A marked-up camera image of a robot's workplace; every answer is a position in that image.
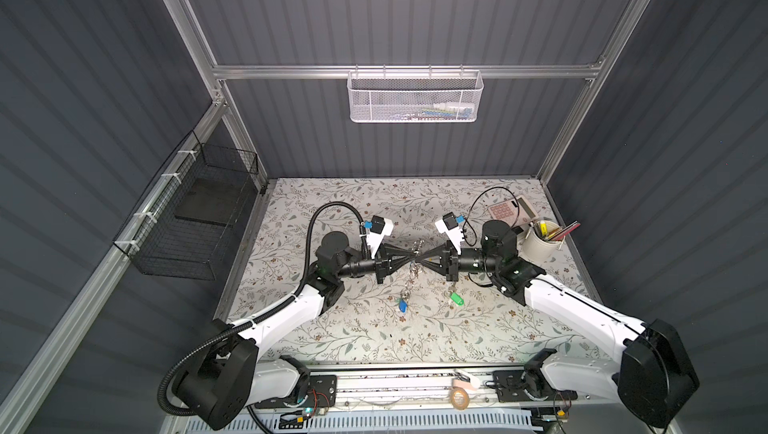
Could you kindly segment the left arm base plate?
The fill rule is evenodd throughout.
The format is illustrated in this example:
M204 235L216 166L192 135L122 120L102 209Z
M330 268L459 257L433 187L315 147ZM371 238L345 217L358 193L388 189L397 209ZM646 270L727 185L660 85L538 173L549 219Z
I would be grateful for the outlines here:
M336 404L338 377L336 375L312 374L301 394L290 394L285 398L272 398L255 404L258 409L329 408Z

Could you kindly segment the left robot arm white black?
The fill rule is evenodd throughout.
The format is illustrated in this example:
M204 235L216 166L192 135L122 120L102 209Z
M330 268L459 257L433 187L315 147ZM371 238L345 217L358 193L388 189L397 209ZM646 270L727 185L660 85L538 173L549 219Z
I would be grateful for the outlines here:
M245 408L271 400L302 400L309 390L309 369L290 356L264 361L264 353L330 310L345 291L345 279L373 274L383 281L414 257L413 251L387 243L354 249L346 234L327 234L299 292L232 324L214 322L215 334L161 380L157 393L161 409L174 416L197 416L219 430Z

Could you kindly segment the keyring bunch with grey strap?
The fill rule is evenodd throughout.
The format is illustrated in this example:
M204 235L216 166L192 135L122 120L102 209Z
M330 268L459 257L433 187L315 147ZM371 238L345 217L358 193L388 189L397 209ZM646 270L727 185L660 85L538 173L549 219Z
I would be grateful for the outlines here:
M403 289L400 292L400 299L398 303L398 308L401 314L405 314L407 312L414 283L418 277L419 263L416 261L416 258L422 251L422 246L423 240L418 240L413 245L413 258L408 265L408 276L406 278Z

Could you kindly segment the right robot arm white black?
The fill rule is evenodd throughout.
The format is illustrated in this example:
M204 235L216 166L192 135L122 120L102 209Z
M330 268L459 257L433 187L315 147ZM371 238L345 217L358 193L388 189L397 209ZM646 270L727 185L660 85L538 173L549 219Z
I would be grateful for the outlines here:
M541 349L517 382L531 399L544 401L561 391L593 395L665 429L698 390L700 381L672 325L622 314L565 286L520 256L521 229L492 219L482 227L479 247L464 248L457 223L436 224L448 242L418 254L417 263L449 282L461 273L484 273L503 296L563 323L607 354L607 360L594 361Z

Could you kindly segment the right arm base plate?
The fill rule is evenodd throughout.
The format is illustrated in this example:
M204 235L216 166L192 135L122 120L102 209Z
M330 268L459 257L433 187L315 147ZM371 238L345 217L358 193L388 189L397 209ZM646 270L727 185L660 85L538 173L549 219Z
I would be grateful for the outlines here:
M555 390L542 374L531 374L521 369L496 370L484 385L492 389L500 402L544 402L563 400L566 403L578 398L573 390Z

